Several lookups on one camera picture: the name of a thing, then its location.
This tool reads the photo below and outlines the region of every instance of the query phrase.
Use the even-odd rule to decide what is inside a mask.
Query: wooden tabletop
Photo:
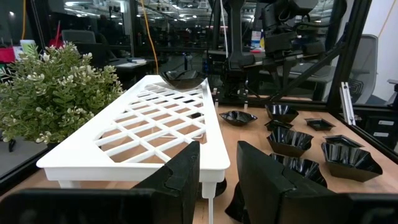
[[[223,113],[230,110],[243,110],[242,108],[230,108],[230,107],[219,107],[218,113]],[[215,223],[235,223],[230,219],[224,210],[229,205],[234,194],[235,185],[238,183],[238,171],[236,168],[236,148],[237,141],[247,141],[254,147],[260,149],[266,154],[273,153],[266,137],[270,134],[264,126],[270,119],[267,116],[265,109],[263,108],[249,108],[248,113],[257,116],[259,119],[245,127],[235,127],[219,117],[221,132],[223,133],[223,139],[228,150],[229,159],[231,161],[231,167],[226,170],[226,179],[228,186],[226,191],[215,198]],[[331,131],[314,131],[312,128],[307,126],[305,118],[323,118],[336,127]],[[316,161],[320,164],[320,170],[322,175],[327,181],[328,188],[335,192],[357,192],[357,193],[398,193],[398,165],[389,160],[377,149],[373,148],[365,140],[361,139],[358,135],[352,132],[344,124],[339,122],[329,113],[311,112],[311,111],[300,111],[300,115],[292,121],[294,126],[292,130],[300,131],[311,134],[314,136],[312,140],[312,147],[302,157]],[[364,145],[364,150],[371,153],[373,159],[382,167],[383,175],[376,177],[375,179],[369,180],[365,183],[360,183],[354,180],[341,179],[332,177],[325,165],[325,159],[321,150],[321,143],[325,142],[324,136],[332,136],[343,134],[352,140]],[[89,189],[130,189],[136,183],[135,182],[82,182],[83,188]],[[23,183],[13,188],[7,194],[24,188],[29,187],[51,187],[58,188],[58,183],[50,182],[45,178],[44,172],[41,170],[38,173],[32,175],[26,179]],[[195,207],[194,223],[208,223],[208,207],[206,200],[200,200],[197,202]]]

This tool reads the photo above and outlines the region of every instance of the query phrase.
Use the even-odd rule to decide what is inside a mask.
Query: ceiling
[[[68,14],[77,16],[109,17],[109,7],[121,7],[125,0],[80,0],[65,1],[65,10]],[[143,0],[150,22],[167,20],[169,23],[190,23],[206,25],[209,23],[211,7],[208,0]],[[311,17],[322,22],[328,22],[334,0],[319,0],[316,8],[310,13]],[[138,3],[138,14],[143,18],[141,0]],[[243,21],[250,22],[254,17],[256,3],[246,2],[243,6]],[[122,21],[120,12],[113,12],[112,18]]]

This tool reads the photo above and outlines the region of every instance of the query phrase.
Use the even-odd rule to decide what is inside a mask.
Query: black shallow tray
[[[330,174],[334,177],[365,182],[383,174],[370,152],[347,146],[322,143]]]
[[[220,116],[233,126],[245,126],[257,120],[256,116],[242,111],[229,111],[226,113],[221,113]]]
[[[264,126],[267,127],[268,131],[273,131],[277,127],[290,129],[293,127],[293,124],[288,124],[288,123],[283,123],[281,121],[272,120],[272,121],[266,123]]]
[[[323,137],[326,139],[326,142],[329,144],[335,144],[337,146],[347,146],[347,147],[364,147],[360,143],[344,136],[344,135],[337,135],[337,136],[325,136]]]
[[[324,119],[305,119],[307,125],[316,131],[330,131],[335,126]]]
[[[267,137],[271,148],[278,154],[300,157],[311,148],[313,136],[285,128],[275,128]]]

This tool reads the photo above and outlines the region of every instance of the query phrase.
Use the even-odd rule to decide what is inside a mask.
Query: small white flower
[[[50,60],[50,55],[48,55],[48,54],[46,54],[46,53],[44,52],[44,54],[43,54],[43,60],[44,60],[45,62],[48,62],[48,61]]]

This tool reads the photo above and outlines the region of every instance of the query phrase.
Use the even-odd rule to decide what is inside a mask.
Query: black plastic bowl
[[[322,176],[321,171],[319,170],[319,163],[308,159],[282,156],[274,153],[269,156],[271,156],[273,159],[280,162],[284,166],[290,168],[291,170],[296,171],[304,178],[312,180],[315,183],[320,184],[324,187],[328,187],[325,178]]]
[[[257,117],[242,111],[229,111],[221,113],[220,116],[233,126],[245,126],[250,122],[257,120]]]
[[[347,146],[347,147],[364,147],[360,143],[344,136],[344,135],[337,135],[337,136],[325,136],[323,137],[327,143],[334,144],[338,146]]]
[[[271,148],[278,154],[300,157],[311,148],[313,136],[285,128],[275,128],[267,137]]]
[[[266,105],[266,109],[270,119],[284,123],[292,122],[299,115],[299,112],[287,105]]]
[[[283,122],[277,121],[277,120],[272,120],[272,121],[266,123],[264,126],[267,127],[268,131],[273,131],[275,128],[278,128],[278,127],[286,128],[286,129],[290,129],[293,127],[292,124],[283,123]]]
[[[325,142],[322,151],[334,177],[365,182],[383,174],[383,169],[368,151]]]
[[[206,79],[204,73],[195,70],[162,72],[160,76],[167,84],[179,90],[196,88]]]

